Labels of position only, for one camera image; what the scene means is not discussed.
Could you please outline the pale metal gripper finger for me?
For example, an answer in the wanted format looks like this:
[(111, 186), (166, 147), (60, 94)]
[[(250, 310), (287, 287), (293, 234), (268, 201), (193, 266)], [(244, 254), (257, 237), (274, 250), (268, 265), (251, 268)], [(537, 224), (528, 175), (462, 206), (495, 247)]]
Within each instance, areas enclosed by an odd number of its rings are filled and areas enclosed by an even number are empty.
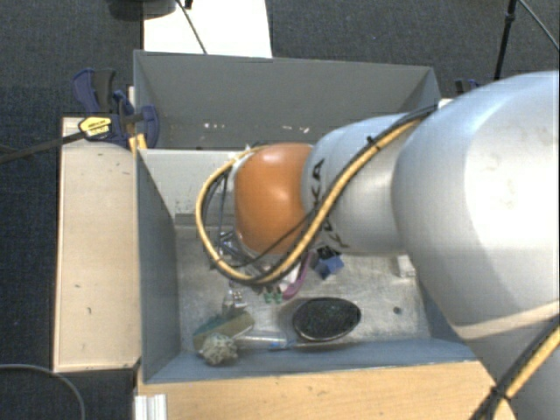
[(245, 288), (232, 280), (227, 283), (227, 292), (221, 305), (221, 313), (227, 318), (235, 318), (242, 315), (248, 307), (245, 299)]

